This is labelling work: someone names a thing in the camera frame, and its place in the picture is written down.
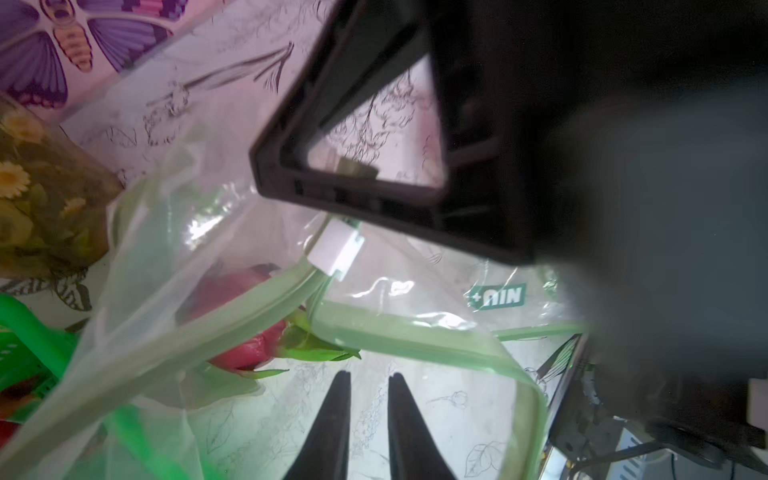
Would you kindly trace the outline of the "red dragon fruit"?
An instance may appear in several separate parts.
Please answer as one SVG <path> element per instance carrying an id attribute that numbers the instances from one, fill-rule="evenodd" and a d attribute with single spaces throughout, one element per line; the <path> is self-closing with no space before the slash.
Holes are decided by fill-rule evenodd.
<path id="1" fill-rule="evenodd" d="M 176 314 L 177 323 L 210 353 L 212 366 L 249 380 L 286 373 L 276 359 L 328 363 L 360 360 L 359 350 L 321 339 L 313 331 L 301 277 L 278 276 L 279 267 L 257 264 L 211 268 Z"/>

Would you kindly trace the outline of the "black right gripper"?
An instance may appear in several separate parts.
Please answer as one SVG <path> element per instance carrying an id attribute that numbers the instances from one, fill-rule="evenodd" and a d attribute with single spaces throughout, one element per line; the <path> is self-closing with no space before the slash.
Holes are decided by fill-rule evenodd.
<path id="1" fill-rule="evenodd" d="M 767 5 L 557 1 L 550 245 L 609 370 L 767 425 Z"/>

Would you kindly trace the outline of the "clear zip-top bag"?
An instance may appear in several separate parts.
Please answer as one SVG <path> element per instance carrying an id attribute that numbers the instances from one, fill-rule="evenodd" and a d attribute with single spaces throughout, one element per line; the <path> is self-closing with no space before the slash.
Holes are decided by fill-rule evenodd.
<path id="1" fill-rule="evenodd" d="M 114 208 L 109 275 L 60 382 L 1 453 L 5 479 L 265 479 L 350 378 L 350 461 L 401 371 L 466 478 L 533 479 L 548 404 L 405 236 L 261 197 L 245 149 L 197 123 Z"/>

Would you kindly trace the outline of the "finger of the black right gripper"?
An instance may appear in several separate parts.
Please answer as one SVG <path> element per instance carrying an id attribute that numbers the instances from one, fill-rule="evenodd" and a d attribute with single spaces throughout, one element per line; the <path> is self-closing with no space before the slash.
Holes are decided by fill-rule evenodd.
<path id="1" fill-rule="evenodd" d="M 513 263 L 574 262 L 599 242 L 578 150 L 596 1 L 340 1 L 250 149 L 265 197 Z M 311 168 L 311 148 L 426 60 L 437 187 Z"/>

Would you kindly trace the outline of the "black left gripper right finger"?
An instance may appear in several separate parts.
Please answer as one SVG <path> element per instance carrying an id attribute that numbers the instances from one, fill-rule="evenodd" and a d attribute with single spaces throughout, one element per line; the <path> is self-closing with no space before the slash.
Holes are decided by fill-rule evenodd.
<path id="1" fill-rule="evenodd" d="M 388 381 L 387 426 L 392 480 L 456 479 L 400 373 Z"/>

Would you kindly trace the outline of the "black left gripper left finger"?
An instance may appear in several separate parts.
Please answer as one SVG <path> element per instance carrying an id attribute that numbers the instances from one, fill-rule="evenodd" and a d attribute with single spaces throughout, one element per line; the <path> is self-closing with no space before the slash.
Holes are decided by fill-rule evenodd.
<path id="1" fill-rule="evenodd" d="M 351 425 L 351 375 L 338 372 L 293 464 L 283 477 L 345 480 Z"/>

